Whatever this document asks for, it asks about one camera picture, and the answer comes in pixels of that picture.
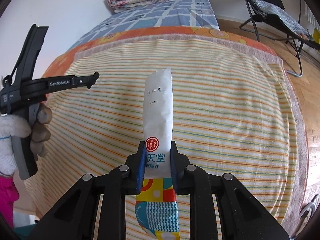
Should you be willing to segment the white gloved left hand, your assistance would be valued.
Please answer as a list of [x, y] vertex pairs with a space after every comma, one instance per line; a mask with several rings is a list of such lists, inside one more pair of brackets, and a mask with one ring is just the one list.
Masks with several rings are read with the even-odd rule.
[[26, 138], [31, 136], [29, 148], [32, 153], [39, 157], [46, 155], [44, 143], [49, 141], [51, 133], [46, 124], [52, 120], [52, 110], [44, 104], [40, 104], [37, 112], [36, 122], [31, 127], [27, 120], [17, 115], [1, 116], [1, 176], [10, 178], [18, 169], [14, 151], [12, 148], [12, 138]]

